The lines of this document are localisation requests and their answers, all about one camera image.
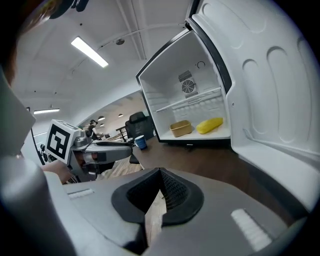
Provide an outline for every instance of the person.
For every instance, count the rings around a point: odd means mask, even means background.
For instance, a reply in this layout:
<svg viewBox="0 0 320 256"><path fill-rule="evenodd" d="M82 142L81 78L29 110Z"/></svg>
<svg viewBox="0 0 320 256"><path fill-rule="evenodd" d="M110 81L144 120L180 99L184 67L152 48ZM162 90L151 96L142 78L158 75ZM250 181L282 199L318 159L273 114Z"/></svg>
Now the person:
<svg viewBox="0 0 320 256"><path fill-rule="evenodd" d="M90 137L91 137L94 141L96 141L96 140L98 139L98 134L99 134L99 133L97 132L97 130L96 130L97 124L98 124L98 122L92 119L92 120L90 121L90 126L88 127L88 131L89 131L89 133L90 133Z"/></svg>

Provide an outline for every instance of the mini fridge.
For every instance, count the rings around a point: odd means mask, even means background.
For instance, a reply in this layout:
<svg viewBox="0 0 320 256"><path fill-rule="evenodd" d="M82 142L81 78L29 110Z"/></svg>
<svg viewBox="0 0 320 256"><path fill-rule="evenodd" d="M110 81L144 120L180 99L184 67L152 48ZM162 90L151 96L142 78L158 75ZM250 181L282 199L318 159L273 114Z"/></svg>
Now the mini fridge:
<svg viewBox="0 0 320 256"><path fill-rule="evenodd" d="M136 75L164 143L231 142L308 210L319 195L320 71L303 34L271 0L195 0L186 29ZM223 118L206 133L196 126ZM170 125L192 132L174 137Z"/></svg>

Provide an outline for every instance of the black rubber grip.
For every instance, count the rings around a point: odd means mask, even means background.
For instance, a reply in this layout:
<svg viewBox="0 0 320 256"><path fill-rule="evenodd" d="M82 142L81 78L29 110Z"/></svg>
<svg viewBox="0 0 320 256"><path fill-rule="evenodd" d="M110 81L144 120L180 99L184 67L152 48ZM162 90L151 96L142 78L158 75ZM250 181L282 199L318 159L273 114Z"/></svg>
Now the black rubber grip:
<svg viewBox="0 0 320 256"><path fill-rule="evenodd" d="M98 146L131 146L127 142L115 142L115 141L99 141L96 143Z"/></svg>
<svg viewBox="0 0 320 256"><path fill-rule="evenodd" d="M143 225L145 214L159 190L167 210L162 217L163 227L188 222L204 203L204 194L197 185L165 168L155 168L118 187L112 194L111 202L123 220Z"/></svg>
<svg viewBox="0 0 320 256"><path fill-rule="evenodd" d="M97 154L97 160L98 162L106 162L107 161L107 155L105 152L103 153L98 153Z"/></svg>

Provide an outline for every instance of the floor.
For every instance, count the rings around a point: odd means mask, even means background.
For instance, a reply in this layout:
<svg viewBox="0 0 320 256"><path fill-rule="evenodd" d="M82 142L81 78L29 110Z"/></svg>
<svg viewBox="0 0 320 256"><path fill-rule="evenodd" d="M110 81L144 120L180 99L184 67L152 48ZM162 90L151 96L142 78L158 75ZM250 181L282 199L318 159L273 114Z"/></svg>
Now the floor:
<svg viewBox="0 0 320 256"><path fill-rule="evenodd" d="M142 170L140 164L129 163L129 159L130 157L118 160L114 163L112 169L104 171L101 175L98 176L97 180L112 179L114 177L127 175ZM145 215L145 231L149 245L157 237L157 234L160 233L162 215L166 212L166 202L162 193L159 191L158 195L155 197L151 207Z"/></svg>

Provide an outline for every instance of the person's arm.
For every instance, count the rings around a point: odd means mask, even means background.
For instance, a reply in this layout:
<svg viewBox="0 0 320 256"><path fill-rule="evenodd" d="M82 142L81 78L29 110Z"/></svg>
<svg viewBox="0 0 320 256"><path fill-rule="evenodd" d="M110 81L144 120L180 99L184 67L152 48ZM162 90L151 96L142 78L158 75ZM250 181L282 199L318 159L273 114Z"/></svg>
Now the person's arm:
<svg viewBox="0 0 320 256"><path fill-rule="evenodd" d="M82 154L82 152L75 151L74 155L78 164L82 166L85 163L84 155ZM98 159L98 155L96 153L92 153L91 156L93 160ZM44 172L52 172L57 174L62 184L66 183L73 176L69 171L67 165L59 160L55 160L46 165L43 165L41 166L41 168Z"/></svg>
<svg viewBox="0 0 320 256"><path fill-rule="evenodd" d="M73 175L70 173L67 165L59 160L55 160L46 165L41 166L45 172L52 172L59 176L62 184L66 183Z"/></svg>

